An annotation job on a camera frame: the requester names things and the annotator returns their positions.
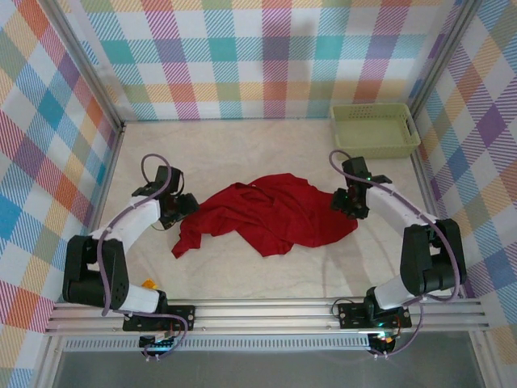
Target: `beige surface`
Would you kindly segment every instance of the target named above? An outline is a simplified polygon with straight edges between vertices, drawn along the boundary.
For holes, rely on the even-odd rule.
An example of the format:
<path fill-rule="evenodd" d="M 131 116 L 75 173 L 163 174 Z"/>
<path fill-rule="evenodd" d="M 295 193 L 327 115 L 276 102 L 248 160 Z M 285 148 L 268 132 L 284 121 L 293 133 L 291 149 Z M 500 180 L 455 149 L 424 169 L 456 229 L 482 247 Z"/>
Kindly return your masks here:
<path fill-rule="evenodd" d="M 327 120 L 162 122 L 127 127 L 103 222 L 127 204 L 144 183 L 140 160 L 165 156 L 185 174 L 185 192 L 201 203 L 232 183 L 291 172 L 325 192 L 344 187 L 330 167 L 333 149 Z M 158 161 L 150 161 L 153 176 Z M 415 204 L 422 197 L 409 159 L 371 160 L 370 171 L 387 175 Z M 179 227 L 149 228 L 128 253 L 129 278 L 151 277 L 169 298 L 335 297 L 364 295 L 398 273 L 401 239 L 376 214 L 341 241 L 320 248 L 294 246 L 284 256 L 263 258 L 237 233 L 203 236 L 199 250 L 175 259 L 170 249 Z"/>

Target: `green plastic basket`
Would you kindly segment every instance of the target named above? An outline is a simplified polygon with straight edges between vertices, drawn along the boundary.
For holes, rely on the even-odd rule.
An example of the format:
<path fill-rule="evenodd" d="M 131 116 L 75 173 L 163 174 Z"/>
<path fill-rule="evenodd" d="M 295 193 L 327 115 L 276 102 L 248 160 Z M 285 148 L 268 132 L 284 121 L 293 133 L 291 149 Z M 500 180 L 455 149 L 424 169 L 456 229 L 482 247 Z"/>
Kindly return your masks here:
<path fill-rule="evenodd" d="M 407 158 L 420 144 L 404 103 L 337 105 L 330 118 L 336 146 L 352 157 Z"/>

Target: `metal base plate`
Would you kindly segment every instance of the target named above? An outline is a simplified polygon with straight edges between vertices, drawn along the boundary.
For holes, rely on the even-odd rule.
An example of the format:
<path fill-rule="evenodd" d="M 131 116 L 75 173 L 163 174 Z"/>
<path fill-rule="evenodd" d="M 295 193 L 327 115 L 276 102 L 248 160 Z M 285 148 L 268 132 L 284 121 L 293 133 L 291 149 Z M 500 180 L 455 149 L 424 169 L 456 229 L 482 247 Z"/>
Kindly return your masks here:
<path fill-rule="evenodd" d="M 387 316 L 377 324 L 372 325 L 363 303 L 338 304 L 339 327 L 342 329 L 382 327 L 383 329 L 398 329 L 411 327 L 411 317 L 408 310 L 398 309 L 396 315 Z"/>
<path fill-rule="evenodd" d="M 184 318 L 188 323 L 188 330 L 191 331 L 194 328 L 195 319 L 195 307 L 193 305 L 184 306 L 167 306 L 167 311 L 163 314 L 174 314 Z M 126 316 L 124 324 L 122 325 L 123 331 L 183 331 L 185 328 L 183 324 L 172 318 L 148 318 L 140 317 L 138 315 L 132 315 L 131 317 Z"/>

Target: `light green basket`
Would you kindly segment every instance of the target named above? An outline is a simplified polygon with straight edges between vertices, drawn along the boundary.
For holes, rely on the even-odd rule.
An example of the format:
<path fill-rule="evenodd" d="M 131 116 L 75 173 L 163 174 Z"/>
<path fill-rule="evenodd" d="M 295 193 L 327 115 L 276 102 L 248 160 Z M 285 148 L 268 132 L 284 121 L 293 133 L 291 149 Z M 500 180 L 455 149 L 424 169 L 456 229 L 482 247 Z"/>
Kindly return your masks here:
<path fill-rule="evenodd" d="M 407 158 L 420 144 L 404 103 L 337 105 L 330 118 L 336 146 L 352 157 Z"/>

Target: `crumpled red fabric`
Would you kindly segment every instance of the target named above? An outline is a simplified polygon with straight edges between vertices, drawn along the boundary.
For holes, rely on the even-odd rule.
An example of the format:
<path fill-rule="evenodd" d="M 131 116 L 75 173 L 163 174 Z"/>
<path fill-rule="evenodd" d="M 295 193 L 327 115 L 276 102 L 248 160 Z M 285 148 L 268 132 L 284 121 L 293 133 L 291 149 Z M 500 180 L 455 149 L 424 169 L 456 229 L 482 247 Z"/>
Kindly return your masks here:
<path fill-rule="evenodd" d="M 357 221 L 330 209 L 332 194 L 291 174 L 268 175 L 250 184 L 234 183 L 185 218 L 176 258 L 200 248 L 201 235 L 236 230 L 262 256 L 283 255 L 293 244 L 320 247 L 357 228 Z"/>

